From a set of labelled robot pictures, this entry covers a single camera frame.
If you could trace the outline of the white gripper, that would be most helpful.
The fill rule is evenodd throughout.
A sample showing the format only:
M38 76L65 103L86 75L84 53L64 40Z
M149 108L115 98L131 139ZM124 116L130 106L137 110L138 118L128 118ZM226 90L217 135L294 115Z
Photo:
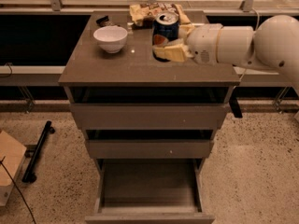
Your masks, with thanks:
M195 28L192 24L181 24L178 28L178 37L187 39L187 45L177 44L166 47L153 47L155 56L159 59L184 63L189 58L199 64L217 63L217 41L222 25L205 24Z

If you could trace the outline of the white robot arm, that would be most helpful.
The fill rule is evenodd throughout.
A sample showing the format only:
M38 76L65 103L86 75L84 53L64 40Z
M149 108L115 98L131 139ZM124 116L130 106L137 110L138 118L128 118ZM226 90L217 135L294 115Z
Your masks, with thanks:
M274 16L257 29L207 23L178 25L166 16L153 25L152 52L159 61L204 65L229 63L253 70L278 72L299 92L299 21Z

